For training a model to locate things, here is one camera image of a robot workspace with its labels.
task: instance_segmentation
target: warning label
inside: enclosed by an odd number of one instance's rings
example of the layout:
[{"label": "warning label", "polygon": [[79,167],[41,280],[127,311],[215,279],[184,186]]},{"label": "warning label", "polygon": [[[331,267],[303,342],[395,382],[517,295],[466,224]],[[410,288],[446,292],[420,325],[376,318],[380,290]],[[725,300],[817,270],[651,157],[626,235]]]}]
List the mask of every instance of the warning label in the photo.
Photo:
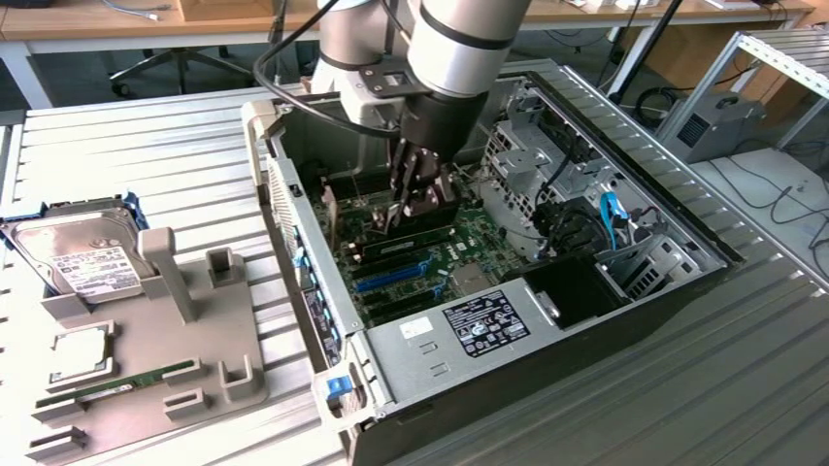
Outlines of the warning label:
[{"label": "warning label", "polygon": [[443,311],[466,354],[481,354],[530,335],[502,291],[481,296]]},{"label": "warning label", "polygon": [[60,255],[52,257],[52,264],[81,297],[139,285],[139,274],[123,247]]}]

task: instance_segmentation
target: robotic arm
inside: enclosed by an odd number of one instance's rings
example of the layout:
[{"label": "robotic arm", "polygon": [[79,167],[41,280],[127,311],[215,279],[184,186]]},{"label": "robotic arm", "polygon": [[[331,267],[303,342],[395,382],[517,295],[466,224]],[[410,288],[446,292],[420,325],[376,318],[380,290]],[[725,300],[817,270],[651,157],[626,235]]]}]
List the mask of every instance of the robotic arm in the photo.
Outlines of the robotic arm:
[{"label": "robotic arm", "polygon": [[[408,44],[394,34],[383,1],[400,21],[414,20]],[[395,110],[400,139],[388,144],[388,170],[399,202],[375,220],[388,235],[454,220],[458,199],[447,164],[469,139],[529,5],[530,0],[412,0],[403,5],[342,0],[322,19],[322,73],[334,71],[338,77],[320,84],[324,78],[315,75],[314,91],[331,90],[334,83],[348,117],[362,123],[367,109]],[[384,54],[406,57],[404,74],[378,76]],[[400,92],[387,92],[387,86]]]}]

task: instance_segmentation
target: hard drive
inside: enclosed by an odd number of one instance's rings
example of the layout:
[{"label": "hard drive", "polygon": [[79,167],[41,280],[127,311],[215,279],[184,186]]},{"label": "hard drive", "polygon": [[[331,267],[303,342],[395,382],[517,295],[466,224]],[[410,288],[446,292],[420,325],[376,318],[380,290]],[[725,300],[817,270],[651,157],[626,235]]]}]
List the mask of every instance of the hard drive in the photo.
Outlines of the hard drive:
[{"label": "hard drive", "polygon": [[147,223],[133,195],[12,207],[0,218],[0,234],[55,295],[77,293],[97,304],[141,293],[140,279],[155,268],[137,252]]}]

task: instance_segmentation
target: office chair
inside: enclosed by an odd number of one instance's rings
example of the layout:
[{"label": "office chair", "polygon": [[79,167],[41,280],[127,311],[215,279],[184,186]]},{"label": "office chair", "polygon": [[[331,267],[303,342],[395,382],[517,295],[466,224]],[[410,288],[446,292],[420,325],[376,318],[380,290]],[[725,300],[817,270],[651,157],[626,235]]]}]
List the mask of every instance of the office chair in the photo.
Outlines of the office chair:
[{"label": "office chair", "polygon": [[[224,60],[214,58],[212,56],[207,56],[200,54],[198,51],[204,50],[207,47],[187,47],[187,48],[174,48],[159,54],[155,54],[151,49],[141,50],[144,54],[144,60],[139,61],[135,65],[132,65],[125,70],[119,71],[117,73],[109,76],[109,83],[112,92],[119,97],[127,97],[129,94],[129,85],[123,83],[121,81],[127,78],[133,77],[144,70],[149,70],[167,63],[168,61],[174,61],[176,67],[179,69],[179,93],[187,94],[187,83],[184,80],[184,73],[188,71],[190,67],[187,65],[188,61],[196,61],[203,63],[214,68],[219,68],[220,70],[228,71],[244,78],[247,78],[247,85],[252,85],[254,83],[254,75],[250,71],[247,71],[240,66],[236,66],[234,63],[230,63]],[[231,56],[228,52],[227,46],[219,46],[219,56],[222,58],[227,58]]]}]

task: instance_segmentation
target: motherboard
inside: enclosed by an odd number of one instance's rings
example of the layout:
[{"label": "motherboard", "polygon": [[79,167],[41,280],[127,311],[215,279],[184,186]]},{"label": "motherboard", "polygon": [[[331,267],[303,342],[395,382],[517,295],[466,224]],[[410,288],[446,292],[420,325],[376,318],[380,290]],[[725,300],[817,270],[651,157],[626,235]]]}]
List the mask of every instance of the motherboard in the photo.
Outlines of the motherboard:
[{"label": "motherboard", "polygon": [[[315,204],[342,279],[367,326],[376,326],[499,283],[526,259],[505,238],[474,190],[458,178],[462,204],[453,225],[383,241],[371,215],[390,190]],[[355,243],[371,246],[355,257]]]}]

